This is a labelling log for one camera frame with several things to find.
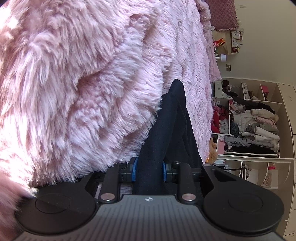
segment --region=beige wall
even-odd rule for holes
[[[243,46],[218,63],[221,76],[296,85],[296,6],[289,0],[234,0]]]

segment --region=stuffed animal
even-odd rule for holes
[[[218,157],[218,153],[216,152],[217,144],[214,143],[214,140],[212,137],[209,142],[209,148],[210,148],[210,153],[209,153],[209,156],[206,160],[206,163],[213,164]]]

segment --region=silver screw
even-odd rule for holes
[[[104,201],[112,201],[115,198],[113,193],[104,193],[101,195],[101,199]]]
[[[185,193],[182,195],[182,199],[185,200],[185,201],[193,201],[196,199],[196,196],[192,193]]]

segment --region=pink faux fur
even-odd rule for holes
[[[10,0],[0,8],[0,240],[32,187],[139,153],[161,95],[183,81],[208,155],[220,78],[201,0]]]

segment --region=brown plush toy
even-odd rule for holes
[[[210,153],[209,153],[209,156],[206,160],[206,163],[213,164],[218,157],[218,153],[216,152],[217,144],[214,143],[214,140],[212,137],[209,142],[209,148],[210,148]]]

